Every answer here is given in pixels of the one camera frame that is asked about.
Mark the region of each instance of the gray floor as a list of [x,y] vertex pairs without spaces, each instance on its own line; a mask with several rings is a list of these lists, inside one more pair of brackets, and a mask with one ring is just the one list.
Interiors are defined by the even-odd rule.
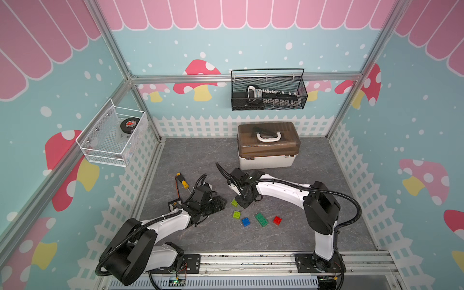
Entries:
[[[313,183],[321,181],[331,190],[351,194],[338,166],[337,160],[325,138],[302,138],[300,154],[289,168],[264,170],[277,178]],[[211,215],[198,227],[175,232],[160,243],[173,242],[185,251],[312,251],[315,245],[314,231],[309,227],[304,211],[273,197],[264,197],[247,209],[233,207],[230,202],[234,192],[227,186],[215,162],[231,172],[239,167],[235,138],[171,138],[166,140],[155,178],[146,199],[141,220],[152,219],[167,213],[168,201],[177,198],[174,177],[181,172],[193,186],[199,176],[207,173],[206,182],[227,200],[226,208]],[[179,188],[185,200],[189,192]],[[347,200],[337,198],[341,205],[341,222],[352,218],[355,207]],[[244,228],[241,221],[232,217],[233,211],[241,211],[241,219],[248,217],[251,225]],[[262,213],[269,224],[262,228],[254,218]],[[282,218],[277,226],[274,217]],[[340,251],[369,251],[375,246],[364,220],[341,229],[338,238]]]

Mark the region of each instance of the screwdriver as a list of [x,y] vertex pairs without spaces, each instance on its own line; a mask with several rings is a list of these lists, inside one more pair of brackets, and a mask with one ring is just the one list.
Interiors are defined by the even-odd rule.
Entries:
[[185,181],[185,178],[181,173],[177,174],[177,180],[180,181],[182,183],[182,185],[184,186],[184,188],[191,193],[191,191],[189,189],[189,185],[187,184],[187,181]]

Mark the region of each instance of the basket handle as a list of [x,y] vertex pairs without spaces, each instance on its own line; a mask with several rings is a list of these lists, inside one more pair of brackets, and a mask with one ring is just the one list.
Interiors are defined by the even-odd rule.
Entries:
[[275,137],[275,138],[262,138],[259,133],[256,133],[256,137],[261,142],[277,142],[277,141],[280,140],[281,135],[280,135],[280,132],[277,132],[277,137]]

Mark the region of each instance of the metal mesh basket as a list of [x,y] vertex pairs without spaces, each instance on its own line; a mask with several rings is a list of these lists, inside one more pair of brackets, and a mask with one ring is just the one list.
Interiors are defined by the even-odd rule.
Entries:
[[[140,121],[131,134],[126,134],[120,125],[130,117],[140,118]],[[147,128],[145,112],[116,107],[110,99],[76,142],[89,162],[126,167]]]
[[[232,110],[303,109],[308,98],[303,73],[304,69],[231,71]],[[262,90],[262,99],[248,98],[249,85]]]

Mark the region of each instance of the mushroom illustration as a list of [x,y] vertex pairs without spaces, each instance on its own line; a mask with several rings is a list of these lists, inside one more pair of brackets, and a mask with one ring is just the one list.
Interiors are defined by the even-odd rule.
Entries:
[[330,81],[309,81],[306,82],[306,91],[308,92],[307,102],[312,102],[317,100],[317,92],[330,92],[332,90],[332,84]]
[[446,210],[443,219],[450,230],[464,239],[464,213],[452,209]]
[[461,268],[461,271],[464,273],[464,252],[452,251],[453,259],[456,264]]
[[159,103],[163,101],[159,92],[170,93],[171,90],[165,84],[140,84],[137,86],[144,100],[148,100],[152,103]]
[[55,218],[40,218],[35,222],[1,269],[3,290],[23,290],[29,280],[32,265],[37,265],[42,270],[48,267],[57,252],[58,244],[45,244],[41,240],[55,223]]
[[437,206],[441,205],[450,191],[450,179],[448,172],[440,163],[401,159],[398,173],[406,172],[411,178],[403,180],[403,185],[408,192],[417,196],[419,192],[427,188],[430,197]]
[[[183,75],[219,75],[221,72],[209,62],[201,59],[193,60]],[[205,102],[211,100],[211,94],[208,90],[208,85],[214,85],[219,87],[226,86],[226,83],[191,83],[191,84],[175,84],[174,91],[178,94],[185,94],[191,90],[195,91],[193,99],[197,102]]]
[[[79,130],[64,131],[52,136],[47,141],[45,144],[45,157],[48,169],[44,171],[45,175],[56,167],[80,132]],[[53,196],[53,208],[57,212],[68,208],[74,197],[77,181],[82,183],[86,191],[90,191],[95,185],[99,174],[100,167],[90,164],[82,156]]]
[[[382,76],[380,72],[380,67],[378,64],[375,64],[372,68],[371,72],[369,73],[367,79],[364,81],[359,92],[354,97],[353,102],[351,105],[355,109],[359,109],[361,107],[361,100],[362,97],[366,96],[367,100],[369,101],[369,105],[374,106],[377,100],[379,99],[380,94],[380,86],[382,82]],[[335,88],[335,93],[343,94],[349,92],[351,86],[353,85],[352,80],[347,80],[338,85]]]

